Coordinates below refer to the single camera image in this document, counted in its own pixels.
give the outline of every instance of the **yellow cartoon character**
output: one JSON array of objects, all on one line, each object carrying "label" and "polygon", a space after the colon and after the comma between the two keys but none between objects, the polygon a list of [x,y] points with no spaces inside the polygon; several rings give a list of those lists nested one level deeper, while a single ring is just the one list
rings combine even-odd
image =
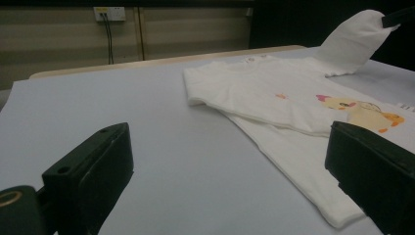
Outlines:
[{"label": "yellow cartoon character", "polygon": [[375,104],[361,102],[349,98],[335,98],[317,95],[323,106],[348,112],[348,122],[367,129],[378,130],[380,133],[388,131],[389,127],[404,122],[404,118],[396,114],[382,113]]}]

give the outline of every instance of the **black cable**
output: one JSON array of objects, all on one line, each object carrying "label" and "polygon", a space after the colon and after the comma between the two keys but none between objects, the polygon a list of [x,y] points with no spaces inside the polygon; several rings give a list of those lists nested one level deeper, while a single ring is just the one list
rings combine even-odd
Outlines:
[{"label": "black cable", "polygon": [[103,22],[105,25],[105,29],[107,31],[107,38],[108,38],[108,64],[111,65],[114,63],[114,56],[113,56],[113,36],[111,34],[110,28],[110,21],[108,20],[107,14],[100,14],[103,18]]}]

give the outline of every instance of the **electrical outlet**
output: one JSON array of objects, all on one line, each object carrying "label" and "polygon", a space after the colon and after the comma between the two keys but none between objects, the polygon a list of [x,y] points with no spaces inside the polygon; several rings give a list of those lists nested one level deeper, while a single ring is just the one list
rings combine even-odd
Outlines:
[{"label": "electrical outlet", "polygon": [[101,14],[107,14],[110,22],[125,21],[125,9],[123,7],[94,7],[95,20],[102,22],[104,19]]}]

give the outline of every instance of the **wall socket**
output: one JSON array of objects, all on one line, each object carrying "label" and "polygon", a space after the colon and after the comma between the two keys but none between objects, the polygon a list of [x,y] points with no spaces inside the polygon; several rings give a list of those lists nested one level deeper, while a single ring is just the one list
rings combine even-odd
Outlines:
[{"label": "wall socket", "polygon": [[110,22],[125,21],[125,9],[123,7],[94,7],[95,20],[102,22],[104,19],[100,14],[107,14]]}]

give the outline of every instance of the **brass ring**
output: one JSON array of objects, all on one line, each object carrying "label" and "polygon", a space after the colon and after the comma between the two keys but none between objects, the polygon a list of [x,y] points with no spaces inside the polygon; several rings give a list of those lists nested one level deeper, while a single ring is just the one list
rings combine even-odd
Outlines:
[{"label": "brass ring", "polygon": [[[14,195],[13,198],[5,201],[5,202],[1,202],[1,199],[10,195]],[[6,207],[14,202],[16,202],[18,199],[20,199],[22,197],[23,193],[20,191],[12,191],[12,192],[8,192],[5,194],[0,195],[0,208],[2,207]]]}]

